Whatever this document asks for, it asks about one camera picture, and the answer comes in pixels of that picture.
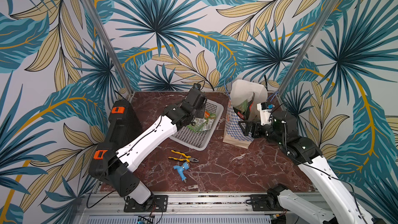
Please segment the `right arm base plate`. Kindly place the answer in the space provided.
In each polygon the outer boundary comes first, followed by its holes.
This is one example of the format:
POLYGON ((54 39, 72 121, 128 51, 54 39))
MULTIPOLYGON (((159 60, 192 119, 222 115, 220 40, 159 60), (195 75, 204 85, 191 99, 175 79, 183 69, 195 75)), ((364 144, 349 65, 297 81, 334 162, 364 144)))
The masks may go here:
POLYGON ((254 212, 275 211, 277 210, 277 201, 272 195, 250 195, 247 201, 254 212))

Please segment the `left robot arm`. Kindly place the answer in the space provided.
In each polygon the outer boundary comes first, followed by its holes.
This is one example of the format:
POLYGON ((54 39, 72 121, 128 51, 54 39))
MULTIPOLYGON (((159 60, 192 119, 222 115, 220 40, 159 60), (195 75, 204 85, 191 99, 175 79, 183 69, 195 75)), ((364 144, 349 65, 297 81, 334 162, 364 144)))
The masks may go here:
POLYGON ((163 141, 180 129, 203 118, 207 97, 199 83, 194 84, 183 100, 167 106, 146 131, 118 150, 103 152, 104 171, 99 179, 111 185, 121 197, 140 205, 150 205, 152 192, 135 175, 142 161, 163 141))

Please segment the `checkered paper bag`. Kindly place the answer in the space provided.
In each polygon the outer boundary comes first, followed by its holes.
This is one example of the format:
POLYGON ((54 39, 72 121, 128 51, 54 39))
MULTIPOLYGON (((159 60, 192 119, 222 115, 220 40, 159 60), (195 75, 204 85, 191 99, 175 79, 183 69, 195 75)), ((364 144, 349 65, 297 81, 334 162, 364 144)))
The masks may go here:
POLYGON ((238 79, 231 84, 223 142, 247 149, 272 129, 275 105, 269 99, 268 81, 238 79))

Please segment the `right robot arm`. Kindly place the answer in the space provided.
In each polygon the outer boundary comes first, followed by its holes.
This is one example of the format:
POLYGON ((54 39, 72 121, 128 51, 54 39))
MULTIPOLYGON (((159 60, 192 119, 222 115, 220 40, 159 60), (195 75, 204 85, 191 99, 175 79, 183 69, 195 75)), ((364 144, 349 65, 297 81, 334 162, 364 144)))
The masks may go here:
POLYGON ((288 112, 260 111, 260 120, 239 121, 245 136, 265 138, 280 150, 312 181, 329 206, 325 210, 297 196, 283 185, 270 189, 274 205, 293 212, 309 224, 383 224, 358 203, 354 189, 337 178, 314 141, 299 135, 296 118, 288 112))

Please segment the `orange green soup packet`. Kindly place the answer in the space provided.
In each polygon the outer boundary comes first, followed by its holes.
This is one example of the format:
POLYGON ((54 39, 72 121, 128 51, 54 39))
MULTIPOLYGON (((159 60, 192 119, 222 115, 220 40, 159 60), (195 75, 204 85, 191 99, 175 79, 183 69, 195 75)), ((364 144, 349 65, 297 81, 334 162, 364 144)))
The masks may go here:
POLYGON ((208 131, 212 128, 216 117, 216 114, 205 111, 204 117, 195 118, 193 122, 188 125, 188 128, 194 133, 208 131))

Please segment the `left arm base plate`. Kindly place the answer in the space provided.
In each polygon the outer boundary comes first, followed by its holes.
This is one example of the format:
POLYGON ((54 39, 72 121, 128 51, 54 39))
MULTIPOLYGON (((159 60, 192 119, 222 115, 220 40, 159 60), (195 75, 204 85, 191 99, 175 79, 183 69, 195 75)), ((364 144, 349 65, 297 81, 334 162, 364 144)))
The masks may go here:
POLYGON ((125 213, 163 213, 167 211, 168 195, 151 195, 144 203, 139 204, 131 197, 125 197, 125 213))

